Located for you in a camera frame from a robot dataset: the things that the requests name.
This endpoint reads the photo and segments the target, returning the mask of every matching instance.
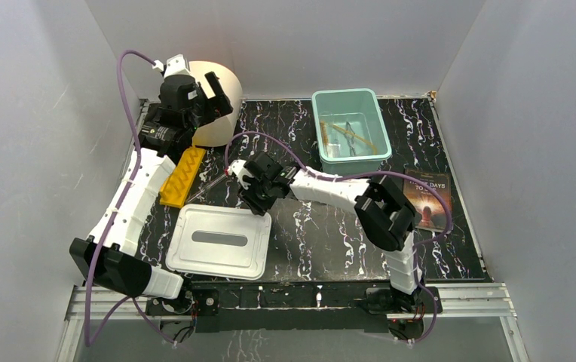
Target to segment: book cover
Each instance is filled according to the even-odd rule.
[[[452,212],[450,198],[450,174],[406,170],[406,175],[419,179],[432,187],[448,204]],[[439,201],[426,189],[408,180],[403,183],[403,194],[417,209],[415,221],[418,229],[440,232],[446,227],[446,212]]]

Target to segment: purple cable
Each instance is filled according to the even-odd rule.
[[[130,107],[128,106],[128,100],[126,98],[126,90],[124,89],[124,77],[121,74],[121,69],[122,69],[121,65],[124,62],[124,57],[126,57],[128,54],[137,55],[138,57],[144,59],[145,61],[151,63],[152,65],[155,64],[155,61],[153,61],[152,59],[150,59],[146,55],[141,54],[139,51],[131,51],[131,50],[124,51],[124,53],[122,53],[117,59],[117,84],[119,86],[119,95],[121,97],[121,104],[124,105],[124,112],[126,112],[126,117],[128,118],[128,125],[130,126],[130,132],[133,134],[133,143],[135,144],[135,152],[137,153],[137,160],[135,162],[135,167],[133,167],[133,172],[130,174],[130,176],[128,178],[130,181],[133,181],[135,179],[135,176],[137,175],[137,171],[139,170],[139,166],[142,163],[142,146],[139,144],[139,136],[138,136],[138,132],[137,132],[137,127],[135,125],[135,120],[133,119],[133,115],[130,114]],[[130,182],[126,183],[126,186],[121,191],[121,194],[119,195],[119,198],[117,199],[117,203],[115,204],[115,209],[119,209],[121,207],[121,204],[124,202],[124,199],[126,198],[126,194],[128,193],[129,189],[130,189]],[[102,246],[104,245],[104,241],[106,240],[106,237],[108,236],[108,233],[110,232],[110,228],[112,226],[112,223],[115,221],[116,216],[117,216],[117,212],[113,211],[109,217],[109,221],[106,223],[106,227],[104,228],[102,235],[100,236],[100,239],[97,242],[97,247],[95,247],[95,251],[93,253],[93,258],[90,260],[90,268],[88,269],[88,277],[86,278],[86,302],[84,304],[84,343],[86,344],[86,347],[90,347],[93,343],[95,343],[95,340],[97,339],[98,335],[100,334],[102,328],[104,328],[104,326],[106,325],[106,322],[110,318],[111,314],[113,314],[113,312],[115,312],[115,310],[122,303],[126,302],[129,298],[129,297],[125,297],[125,298],[121,299],[119,302],[117,302],[117,304],[115,304],[110,309],[108,314],[104,317],[100,326],[97,328],[97,331],[94,333],[93,338],[91,339],[90,338],[90,301],[92,299],[92,294],[93,294],[93,279],[94,279],[94,275],[95,275],[95,268],[97,266],[97,260],[100,258],[100,253],[102,251]],[[134,298],[133,298],[133,302],[135,304],[135,307],[137,308],[137,311],[139,312],[139,314],[141,314],[141,316],[144,318],[144,320],[147,321],[154,329],[156,329],[164,337],[164,339],[166,339],[168,342],[173,342],[173,340],[170,337],[166,336],[157,327],[155,327],[155,325],[148,319],[148,317],[146,316],[146,313],[144,313],[144,311],[142,311],[142,309],[137,304],[137,301]]]
[[[312,172],[310,169],[308,169],[305,164],[302,162],[302,160],[299,159],[299,157],[295,154],[295,152],[292,151],[292,149],[290,149],[288,146],[286,146],[286,144],[284,144],[283,142],[281,142],[280,140],[274,138],[273,136],[267,135],[266,133],[262,133],[262,132],[257,132],[255,130],[247,130],[241,133],[237,133],[235,134],[230,141],[228,141],[228,143],[226,144],[226,150],[224,152],[224,165],[226,167],[226,170],[228,169],[228,150],[230,149],[230,145],[232,144],[232,141],[236,140],[239,137],[242,136],[246,136],[248,134],[256,134],[256,135],[260,135],[262,137],[266,137],[269,140],[275,142],[276,144],[278,144],[279,146],[281,146],[286,152],[288,152],[288,155],[290,155],[290,157],[292,157],[297,164],[300,166],[301,169],[305,170],[308,174],[310,174],[311,176],[313,176],[315,179],[322,179],[324,181],[345,181],[347,179],[359,179],[361,177],[370,177],[370,176],[394,176],[394,177],[398,177],[400,179],[405,179],[408,180],[410,182],[416,183],[418,185],[420,185],[421,187],[423,187],[424,189],[426,189],[428,192],[430,192],[441,204],[441,207],[443,208],[443,211],[446,213],[446,227],[436,236],[424,240],[424,241],[419,241],[418,243],[414,244],[412,246],[413,248],[413,255],[414,257],[412,258],[412,270],[416,270],[417,269],[417,247],[419,245],[424,245],[424,244],[429,244],[429,243],[433,243],[435,241],[438,241],[439,239],[443,240],[448,233],[450,233],[450,231],[452,230],[452,213],[450,212],[450,208],[448,207],[448,204],[446,203],[445,200],[443,200],[441,198],[441,196],[433,189],[431,188],[428,184],[424,183],[423,181],[416,179],[414,177],[410,177],[408,175],[405,175],[403,173],[397,173],[397,172],[393,172],[393,171],[374,171],[374,172],[365,172],[365,173],[359,173],[357,175],[350,175],[350,176],[342,176],[342,177],[328,177],[328,176],[321,176],[316,174],[315,172]],[[432,294],[432,292],[425,286],[422,285],[419,282],[419,278],[417,276],[416,272],[412,273],[414,275],[415,278],[415,283],[424,291],[426,292],[428,295],[430,295],[430,298],[432,299],[432,303],[434,306],[433,309],[433,314],[432,314],[432,321],[430,323],[430,326],[428,327],[428,329],[419,337],[417,338],[415,341],[421,341],[423,339],[426,339],[428,337],[428,335],[430,334],[430,332],[432,331],[432,329],[434,328],[434,324],[435,321],[437,320],[437,301],[434,299],[434,294]]]

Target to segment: purple hose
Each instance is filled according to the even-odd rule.
[[[288,146],[286,146],[286,144],[284,144],[283,142],[281,142],[280,140],[267,135],[266,133],[262,133],[262,132],[257,132],[255,130],[248,130],[248,131],[244,131],[241,133],[237,133],[235,134],[230,141],[228,141],[228,143],[226,144],[226,150],[224,152],[224,165],[226,167],[226,170],[228,169],[228,150],[230,149],[230,145],[232,144],[232,141],[236,140],[239,137],[242,136],[246,136],[248,134],[256,134],[256,135],[260,135],[262,137],[266,137],[269,140],[275,142],[276,144],[278,144],[279,146],[281,146],[286,152],[288,152],[288,155],[290,155],[290,157],[292,157],[297,164],[300,166],[301,169],[305,170],[307,173],[309,173],[311,176],[313,176],[316,179],[322,179],[324,181],[345,181],[347,179],[359,179],[361,177],[370,177],[370,176],[393,176],[393,177],[398,177],[400,179],[405,179],[408,180],[410,182],[416,183],[418,185],[420,185],[421,187],[423,187],[424,189],[426,189],[428,192],[430,192],[441,204],[441,207],[443,208],[443,211],[446,213],[446,227],[436,236],[424,240],[424,241],[419,241],[418,243],[414,244],[413,247],[413,253],[414,253],[414,257],[412,258],[412,263],[413,263],[413,267],[412,270],[416,270],[417,269],[417,247],[419,245],[423,245],[423,244],[429,244],[429,243],[433,243],[435,241],[438,240],[443,240],[448,233],[450,233],[450,231],[452,230],[452,213],[450,212],[450,208],[448,207],[448,204],[446,203],[445,200],[443,200],[441,198],[441,196],[439,196],[439,194],[432,189],[428,184],[424,183],[421,180],[418,180],[414,177],[410,177],[408,175],[405,175],[403,173],[397,173],[397,172],[393,172],[393,171],[374,171],[374,172],[365,172],[365,173],[359,173],[357,175],[350,175],[350,176],[342,176],[342,177],[328,177],[328,176],[321,176],[318,175],[314,172],[312,172],[310,169],[308,169],[305,164],[302,162],[302,160],[299,159],[299,157],[295,154],[295,152],[293,152]],[[434,328],[434,323],[437,320],[437,301],[434,299],[434,294],[432,294],[432,292],[425,286],[422,285],[419,282],[419,278],[417,276],[416,272],[413,272],[414,278],[415,278],[415,282],[417,283],[417,285],[426,293],[428,293],[430,295],[430,297],[432,298],[432,303],[434,306],[433,309],[433,314],[432,314],[432,321],[430,323],[430,326],[428,327],[428,329],[419,337],[416,339],[416,341],[421,341],[423,339],[426,339],[428,337],[428,335],[430,334],[430,332],[432,331],[432,329]]]
[[[131,133],[133,134],[133,142],[135,144],[135,151],[137,153],[137,160],[135,163],[135,167],[133,167],[133,172],[130,174],[130,177],[129,177],[129,180],[133,181],[135,179],[135,176],[137,175],[137,171],[139,170],[139,166],[142,163],[142,146],[139,144],[139,138],[138,138],[138,133],[137,133],[137,127],[135,125],[135,120],[133,119],[133,115],[130,114],[130,107],[128,106],[128,100],[126,98],[126,90],[124,89],[124,77],[121,74],[121,64],[124,62],[124,57],[126,57],[128,54],[137,55],[138,57],[144,59],[145,61],[151,63],[152,65],[155,64],[155,61],[148,58],[146,55],[141,54],[139,51],[130,51],[130,50],[124,51],[124,53],[122,53],[117,59],[117,84],[119,86],[119,95],[121,97],[121,103],[124,105],[124,112],[126,112],[126,117],[128,118],[128,125],[130,126]],[[130,189],[130,183],[126,183],[126,186],[121,191],[121,194],[119,195],[119,198],[117,199],[117,203],[115,204],[115,209],[119,209],[121,207],[121,203],[124,202],[124,199],[126,198],[126,194],[128,193],[128,189]],[[102,235],[100,236],[100,239],[97,241],[97,247],[95,247],[95,251],[93,253],[93,258],[90,260],[90,268],[88,269],[88,276],[86,278],[86,302],[84,304],[84,343],[86,344],[86,347],[90,347],[90,345],[95,343],[95,340],[97,339],[97,337],[100,334],[104,325],[106,325],[106,322],[110,318],[110,315],[117,309],[117,307],[119,307],[121,305],[121,303],[126,302],[128,300],[128,297],[123,298],[122,300],[117,302],[117,304],[115,304],[115,306],[113,306],[111,308],[109,313],[104,317],[100,326],[97,328],[97,331],[93,335],[93,338],[91,339],[90,338],[90,301],[92,299],[92,294],[93,294],[93,279],[94,279],[94,275],[95,275],[95,268],[97,266],[97,260],[100,258],[100,253],[102,251],[102,246],[104,245],[104,241],[106,240],[106,237],[108,236],[108,233],[110,232],[110,228],[112,226],[112,223],[115,221],[116,216],[117,216],[117,213],[115,211],[111,213],[111,215],[109,217],[109,221],[106,223],[106,227],[104,228]],[[141,309],[139,308],[139,306],[136,303],[135,303],[135,306],[137,307],[138,311],[141,311]],[[145,314],[143,314],[142,316],[144,317],[144,319],[146,319],[148,322],[150,322],[150,320],[148,320],[148,318],[146,317]]]

